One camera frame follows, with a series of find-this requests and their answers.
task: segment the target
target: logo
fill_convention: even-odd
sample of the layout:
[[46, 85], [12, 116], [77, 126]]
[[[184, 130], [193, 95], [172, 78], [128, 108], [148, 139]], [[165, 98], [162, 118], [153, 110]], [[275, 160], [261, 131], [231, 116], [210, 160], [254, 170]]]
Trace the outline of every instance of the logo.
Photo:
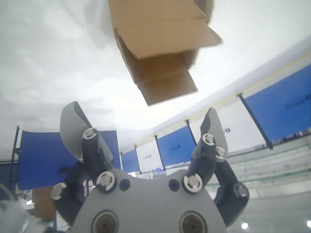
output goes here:
[[291, 105], [288, 105], [286, 106], [287, 109], [291, 109], [291, 108], [294, 108], [294, 107], [297, 107], [303, 103], [305, 103], [306, 101], [310, 101], [311, 100], [311, 94], [310, 95], [306, 95], [303, 99], [297, 101], [296, 103], [294, 104], [291, 104]]
[[178, 149], [180, 149], [180, 145], [178, 145], [177, 147], [170, 148], [170, 151], [178, 150]]

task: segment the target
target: gray gripper base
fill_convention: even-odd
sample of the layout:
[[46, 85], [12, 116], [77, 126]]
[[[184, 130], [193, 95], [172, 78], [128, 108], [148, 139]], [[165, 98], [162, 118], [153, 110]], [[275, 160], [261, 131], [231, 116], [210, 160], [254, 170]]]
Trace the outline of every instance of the gray gripper base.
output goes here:
[[[104, 210], [117, 215], [118, 233], [179, 233], [180, 218], [188, 211], [201, 214], [208, 233], [226, 232], [224, 221], [208, 192], [203, 189], [191, 195], [183, 189], [181, 180], [187, 170], [154, 180], [134, 178], [120, 169], [112, 172], [118, 181], [116, 188], [108, 194], [96, 188], [90, 193], [73, 224], [72, 233], [92, 232], [93, 219]], [[131, 182], [127, 191], [120, 190], [119, 183], [123, 179]], [[176, 192], [169, 189], [171, 179], [180, 184]]]

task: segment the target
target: white wall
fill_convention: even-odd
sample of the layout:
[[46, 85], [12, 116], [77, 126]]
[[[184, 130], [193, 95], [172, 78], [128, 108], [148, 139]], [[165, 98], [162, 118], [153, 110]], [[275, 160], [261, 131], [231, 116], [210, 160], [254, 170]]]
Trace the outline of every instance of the white wall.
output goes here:
[[[229, 133], [224, 133], [229, 152], [265, 143], [260, 131], [239, 98], [231, 99], [229, 102], [216, 106], [215, 109], [222, 130], [230, 129]], [[200, 127], [204, 117], [205, 113], [189, 120], [191, 131], [197, 142], [201, 137]]]
[[152, 169], [163, 167], [155, 138], [138, 146], [136, 152], [141, 172], [148, 172]]

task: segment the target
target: cardboard box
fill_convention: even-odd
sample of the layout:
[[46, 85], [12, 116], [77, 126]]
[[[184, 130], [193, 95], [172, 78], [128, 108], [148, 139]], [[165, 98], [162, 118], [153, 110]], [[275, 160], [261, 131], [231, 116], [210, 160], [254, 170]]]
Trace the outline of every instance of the cardboard box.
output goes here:
[[34, 202], [35, 216], [42, 220], [55, 218], [55, 206], [51, 199], [53, 187], [45, 187], [32, 190], [32, 202]]
[[34, 210], [35, 216], [41, 218], [43, 221], [55, 219], [56, 211], [52, 199], [35, 203]]
[[197, 91], [188, 72], [200, 47], [221, 43], [192, 0], [108, 0], [115, 39], [147, 104]]
[[53, 187], [44, 187], [32, 190], [32, 202], [39, 203], [51, 199]]

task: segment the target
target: black metal frame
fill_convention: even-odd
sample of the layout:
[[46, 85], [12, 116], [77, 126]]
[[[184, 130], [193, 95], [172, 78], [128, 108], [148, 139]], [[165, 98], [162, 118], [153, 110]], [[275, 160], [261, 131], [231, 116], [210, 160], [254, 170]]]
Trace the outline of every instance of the black metal frame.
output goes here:
[[18, 170], [17, 170], [17, 173], [16, 173], [16, 179], [13, 180], [12, 177], [13, 177], [13, 166], [15, 164], [15, 161], [14, 161], [14, 158], [15, 158], [15, 154], [17, 154], [18, 156], [20, 155], [20, 148], [16, 148], [16, 144], [17, 144], [17, 137], [18, 137], [18, 134], [19, 134], [19, 126], [17, 126], [16, 128], [16, 132], [15, 132], [15, 138], [14, 138], [14, 144], [13, 144], [13, 151], [12, 151], [12, 157], [11, 157], [11, 167], [10, 167], [10, 178], [9, 178], [9, 190], [12, 192], [12, 184], [16, 184], [17, 183], [17, 180], [18, 180]]
[[269, 147], [269, 149], [273, 149], [273, 145], [272, 143], [269, 141], [265, 131], [263, 130], [263, 128], [261, 127], [260, 123], [258, 122], [257, 118], [255, 117], [254, 113], [252, 112], [250, 106], [247, 104], [247, 102], [245, 101], [245, 99], [243, 98], [242, 96], [243, 93], [240, 93], [237, 95], [237, 97], [240, 98], [240, 100], [242, 101], [244, 107], [246, 108], [246, 110], [248, 111], [248, 113], [250, 114], [251, 118], [253, 119], [254, 123], [256, 124], [258, 130], [260, 131], [261, 135], [263, 136], [266, 144], [267, 144], [267, 147]]
[[194, 142], [194, 145], [197, 145], [197, 142], [195, 141], [195, 138], [194, 138], [193, 133], [192, 133], [191, 128], [190, 128], [189, 120], [187, 119], [185, 122], [186, 122], [186, 124], [187, 124], [187, 126], [188, 126], [188, 129], [189, 129], [189, 131], [190, 131], [190, 134], [191, 134], [192, 140], [193, 140], [193, 142]]
[[161, 163], [162, 163], [162, 166], [163, 166], [163, 170], [165, 171], [165, 170], [166, 170], [166, 168], [165, 168], [165, 166], [164, 166], [164, 164], [163, 164], [163, 160], [162, 160], [161, 152], [160, 152], [160, 149], [159, 149], [159, 144], [158, 144], [158, 136], [157, 136], [157, 135], [155, 135], [155, 142], [156, 142], [156, 146], [158, 147], [159, 156], [160, 156], [160, 159], [161, 159]]
[[137, 150], [136, 150], [137, 146], [135, 145], [134, 148], [135, 148], [135, 153], [136, 153], [136, 158], [137, 158], [138, 171], [139, 171], [139, 174], [141, 174], [141, 170], [140, 170], [140, 166], [139, 166], [139, 161], [138, 161], [138, 156], [137, 156]]

